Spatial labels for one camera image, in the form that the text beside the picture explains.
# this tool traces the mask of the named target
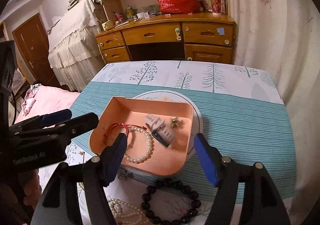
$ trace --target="desk drawer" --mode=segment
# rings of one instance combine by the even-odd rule
[[[180,31],[180,23],[160,23],[125,29],[122,30],[122,34],[127,45],[154,42],[182,42],[182,40],[177,40],[176,28]]]
[[[204,44],[185,44],[188,61],[232,64],[232,48]]]
[[[217,28],[224,29],[220,35]],[[218,23],[183,22],[183,38],[185,42],[205,43],[232,47],[233,26]]]
[[[106,62],[130,61],[126,47],[113,48],[101,51],[101,53]]]
[[[106,50],[114,47],[124,46],[124,41],[121,36],[121,32],[113,32],[110,34],[104,34],[96,38],[100,50]]]

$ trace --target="red cord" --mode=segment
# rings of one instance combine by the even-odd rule
[[[111,132],[114,128],[116,128],[116,127],[118,127],[118,126],[125,128],[125,135],[126,135],[127,137],[129,136],[129,127],[137,127],[137,128],[142,128],[142,129],[144,129],[144,130],[147,130],[147,128],[144,127],[144,126],[137,126],[137,125],[131,125],[131,124],[126,125],[126,124],[123,124],[123,123],[113,123],[113,124],[108,128],[108,130],[103,134],[103,136],[104,136],[104,138],[105,138],[105,144],[106,144],[107,146],[108,146],[107,137],[108,137],[109,132]]]

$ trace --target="round white plate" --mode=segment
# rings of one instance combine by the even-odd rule
[[[151,99],[151,100],[161,100],[161,101],[175,101],[175,102],[184,102],[189,103],[194,111],[193,111],[193,121],[191,128],[191,137],[188,147],[188,156],[189,159],[195,152],[193,148],[193,139],[196,134],[203,132],[203,122],[199,109],[197,106],[191,101],[191,99],[187,98],[185,95],[170,90],[155,90],[155,91],[147,91],[145,93],[139,94],[134,97],[134,99]]]

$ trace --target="hand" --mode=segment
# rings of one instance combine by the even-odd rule
[[[23,199],[23,203],[26,206],[31,205],[33,209],[36,208],[36,205],[42,193],[42,189],[39,184],[38,172],[39,172],[38,169],[31,171],[32,173],[31,179],[27,182],[27,184],[23,188],[24,193],[26,194],[26,196]]]

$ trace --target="black cable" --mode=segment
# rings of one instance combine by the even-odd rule
[[[14,122],[16,121],[16,117],[17,117],[17,103],[16,103],[16,96],[14,95],[13,91],[11,91],[12,97],[13,97],[13,102],[14,102],[14,118],[12,121],[12,125],[14,124]]]

